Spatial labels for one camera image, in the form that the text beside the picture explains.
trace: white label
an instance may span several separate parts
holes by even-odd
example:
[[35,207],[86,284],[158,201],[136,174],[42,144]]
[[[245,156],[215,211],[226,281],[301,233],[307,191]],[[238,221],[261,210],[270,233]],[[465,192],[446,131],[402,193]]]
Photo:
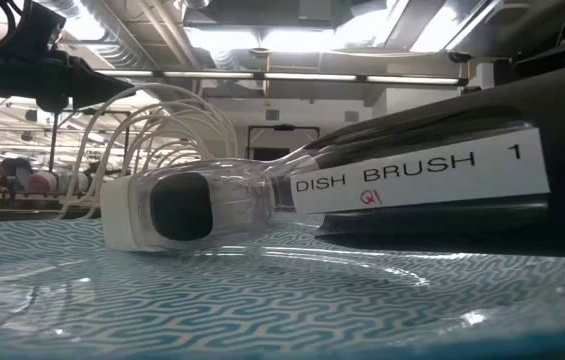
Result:
[[548,193],[537,129],[291,177],[299,213]]

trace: wall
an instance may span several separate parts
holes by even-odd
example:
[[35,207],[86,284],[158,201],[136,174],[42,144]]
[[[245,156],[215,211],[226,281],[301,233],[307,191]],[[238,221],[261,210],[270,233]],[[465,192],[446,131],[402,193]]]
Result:
[[[244,156],[246,148],[247,128],[253,125],[291,124],[296,126],[317,126],[321,135],[337,130],[350,123],[344,122],[345,111],[358,111],[359,120],[371,118],[371,108],[364,107],[362,100],[315,100],[313,103],[304,100],[271,99],[266,106],[264,99],[211,99],[211,102],[229,117],[235,126],[238,138],[238,154]],[[280,110],[279,121],[267,121],[267,109]],[[204,125],[191,124],[196,132],[204,138],[209,150],[216,156],[224,156],[224,145],[218,136]],[[177,128],[168,125],[169,129]],[[266,130],[255,141],[252,147],[290,148],[291,151],[309,143],[311,139],[303,131],[274,132]]]
[[[458,95],[452,89],[386,89],[373,107],[364,107],[362,100],[315,100],[313,102],[292,99],[211,99],[211,102],[229,117],[235,126],[238,138],[238,154],[244,156],[248,126],[291,124],[296,126],[317,126],[320,135],[326,135],[344,126],[346,111],[358,111],[359,120],[392,114],[413,107],[446,100]],[[279,121],[267,121],[267,109],[280,111]],[[190,126],[202,136],[209,150],[217,157],[224,157],[224,145],[217,134],[202,124]],[[175,124],[168,124],[162,129],[178,129]],[[252,138],[259,133],[254,130]],[[314,132],[280,132],[266,130],[251,143],[251,147],[300,148],[315,137]]]
[[373,105],[373,117],[393,114],[458,96],[457,89],[386,89]]

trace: ceiling pipe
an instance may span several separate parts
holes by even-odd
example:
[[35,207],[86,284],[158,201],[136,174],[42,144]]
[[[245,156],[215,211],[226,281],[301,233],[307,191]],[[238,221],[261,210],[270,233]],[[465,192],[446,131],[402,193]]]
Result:
[[[160,18],[162,18],[162,21],[166,25],[167,29],[169,29],[169,32],[175,38],[177,45],[180,46],[180,48],[184,52],[186,58],[189,60],[188,62],[191,64],[191,66],[193,66],[193,68],[199,69],[200,64],[198,63],[198,61],[195,57],[195,53],[193,52],[193,47],[189,43],[189,38],[187,37],[186,32],[184,31],[184,28],[182,28],[182,25],[176,23],[176,21],[173,17],[173,14],[171,12],[167,11],[167,9],[164,7],[164,5],[162,4],[162,2],[160,0],[148,0],[148,1],[153,6],[155,11],[158,13]],[[151,11],[150,10],[149,11],[144,10],[144,7],[146,7],[148,9],[148,6],[146,6],[146,3],[143,4],[143,11],[144,11],[145,14],[147,14],[147,16],[149,16],[148,13],[150,13]]]
[[138,5],[140,5],[140,8],[142,9],[144,15],[146,15],[146,17],[149,19],[155,30],[158,32],[158,34],[160,34],[160,37],[162,37],[162,39],[169,47],[169,49],[171,49],[171,52],[173,52],[173,54],[178,59],[178,61],[181,64],[191,66],[192,64],[187,59],[186,55],[184,54],[184,51],[182,51],[180,46],[175,42],[175,40],[173,40],[173,38],[169,35],[169,33],[166,30],[164,30],[164,28],[160,24],[160,21],[155,16],[155,14],[153,14],[151,9],[149,9],[149,6],[146,4],[146,2],[144,0],[140,0],[138,1]]
[[106,30],[101,41],[110,46],[93,47],[91,50],[117,69],[154,69],[157,63],[131,35],[120,19],[103,1],[85,0],[37,0],[38,3],[69,18],[86,17],[88,13]]

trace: ceiling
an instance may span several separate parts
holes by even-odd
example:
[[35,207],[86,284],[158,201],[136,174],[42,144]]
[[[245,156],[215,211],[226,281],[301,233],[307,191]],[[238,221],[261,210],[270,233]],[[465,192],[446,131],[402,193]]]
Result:
[[[156,31],[153,24],[142,12],[137,1],[99,0],[119,19],[129,34],[146,51],[159,70],[190,70],[183,65]],[[273,29],[337,29],[353,18],[353,12],[361,6],[375,6],[384,1],[364,0],[216,0],[204,9],[187,9],[182,12],[174,1],[163,2],[174,18],[182,18],[182,25],[202,30],[244,30],[254,32],[260,39]],[[353,74],[420,74],[457,76],[461,71],[446,56],[417,56],[387,58],[387,53],[409,52],[422,35],[427,25],[441,9],[450,8],[458,19],[468,17],[488,3],[487,0],[410,0],[406,2],[402,15],[386,41],[373,47],[349,46],[338,52],[271,52],[270,66],[265,56],[254,56],[248,49],[233,50],[241,69]],[[455,50],[468,52],[475,57],[510,57],[529,44],[537,43],[559,29],[565,18],[563,0],[501,0],[486,19],[481,21],[470,34],[459,43]],[[200,67],[216,67],[208,50],[195,48],[194,54]],[[180,81],[179,85],[191,86]],[[214,82],[209,96],[262,97],[262,91],[236,90],[235,86],[219,88]],[[281,83],[270,84],[269,97],[295,98],[301,94],[309,99],[367,99],[368,94],[386,86],[360,84],[311,84]]]
[[[36,0],[50,7],[64,7],[65,16],[71,11],[87,10],[108,30],[105,39],[82,41],[71,36],[64,37],[61,48],[74,55],[83,57],[95,69],[132,68],[151,70],[193,70],[176,56],[174,51],[160,34],[160,31],[149,21],[139,6],[139,0]],[[275,29],[324,31],[343,28],[354,21],[354,13],[376,11],[378,6],[392,3],[397,6],[404,0],[215,0],[210,6],[201,10],[186,9],[180,3],[189,0],[167,0],[163,5],[170,11],[176,21],[184,27],[193,27],[203,31],[244,31],[255,34],[260,43]],[[270,70],[277,72],[333,73],[333,74],[403,74],[434,76],[466,76],[466,67],[451,62],[445,53],[414,53],[410,56],[396,57],[392,54],[408,53],[416,47],[424,33],[435,33],[427,28],[444,12],[452,9],[458,21],[474,16],[477,10],[487,6],[491,0],[410,0],[404,2],[401,16],[396,18],[393,30],[386,34],[384,41],[373,43],[346,43],[337,51],[323,50],[303,52],[285,52],[271,50],[267,55],[258,54],[245,48],[231,51],[241,70]],[[81,4],[81,7],[68,7],[67,4]],[[525,48],[530,48],[544,41],[556,32],[565,19],[564,0],[501,0],[499,5],[489,11],[463,41],[455,46],[455,51],[467,52],[477,58],[510,57]],[[163,33],[168,33],[163,20],[158,21]],[[370,27],[373,32],[381,34],[384,23]],[[195,56],[200,69],[216,68],[216,61],[208,49],[192,47],[193,39],[180,43],[180,47],[188,47]],[[116,56],[110,56],[104,49],[115,47]],[[170,83],[193,88],[190,80],[173,79]],[[328,82],[292,82],[272,81],[267,91],[265,84],[258,82],[222,82],[204,81],[204,94],[217,98],[269,98],[279,99],[338,99],[363,100],[371,106],[386,85],[358,83]],[[157,92],[161,100],[173,99],[173,94]],[[30,155],[40,163],[46,162],[50,145],[51,126],[46,119],[31,122],[24,119],[26,109],[32,105],[19,104],[19,107],[2,109],[0,114],[0,146],[27,147],[39,145],[38,150],[23,148],[0,148],[0,157],[5,153],[16,151]],[[71,120],[83,126],[88,117],[76,117]],[[97,136],[106,141],[117,127],[118,120],[104,117],[96,125]],[[32,140],[23,140],[23,131],[30,131]],[[70,164],[74,161],[74,147],[81,141],[79,129],[63,128],[58,137],[58,160]],[[121,144],[114,146],[121,151]],[[99,155],[93,152],[95,159]],[[121,156],[112,159],[112,165],[118,166]]]

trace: fluorescent light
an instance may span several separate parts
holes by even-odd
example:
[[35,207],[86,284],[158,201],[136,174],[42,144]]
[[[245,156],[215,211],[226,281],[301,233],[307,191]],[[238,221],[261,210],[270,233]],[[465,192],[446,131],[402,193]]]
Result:
[[486,18],[487,15],[489,15],[491,11],[493,11],[493,9],[498,6],[499,3],[500,0],[491,1],[489,5],[487,5],[484,10],[482,10],[482,12],[480,12],[473,20],[471,20],[471,22],[466,27],[464,27],[464,29],[462,29],[462,31],[460,31],[460,33],[455,38],[453,38],[453,40],[446,46],[445,49],[453,50],[456,46],[458,46],[462,42],[462,40],[464,40],[464,38],[466,38],[467,35],[469,35],[471,31],[473,31],[473,29],[475,29],[476,26],[482,23],[484,18]]
[[250,30],[201,30],[185,28],[193,47],[211,52],[232,49],[253,49],[260,46],[255,34]]
[[387,8],[391,2],[393,2],[393,6],[390,10],[389,17],[386,20],[386,24],[380,26],[380,31],[378,31],[375,35],[375,39],[373,39],[373,46],[384,46],[384,43],[389,39],[391,33],[393,33],[398,21],[400,21],[400,18],[404,13],[404,9],[406,9],[406,6],[409,4],[409,0],[388,0]]
[[223,71],[165,71],[164,76],[192,79],[253,79],[253,73]]
[[[76,124],[74,122],[68,122],[66,125],[69,126],[69,127],[72,127],[75,130],[84,131],[86,129],[84,126],[82,126],[80,124]],[[96,141],[96,142],[99,142],[99,143],[102,143],[102,144],[106,143],[106,141],[107,141],[104,137],[102,137],[98,134],[89,133],[89,135],[87,135],[87,137],[89,138],[89,140],[93,140],[93,141]]]
[[460,30],[460,19],[453,9],[444,6],[411,47],[411,52],[438,52],[453,39]]
[[6,156],[8,158],[26,157],[26,155],[16,154],[16,153],[12,153],[12,152],[5,152],[4,156]]
[[367,76],[368,82],[387,84],[457,85],[459,79],[410,76]]
[[355,75],[328,75],[328,74],[292,74],[292,73],[265,73],[265,79],[271,80],[322,80],[322,81],[355,81]]
[[98,70],[102,75],[115,77],[153,76],[152,71],[146,70]]
[[273,30],[262,41],[262,47],[277,52],[320,52],[338,46],[333,30]]

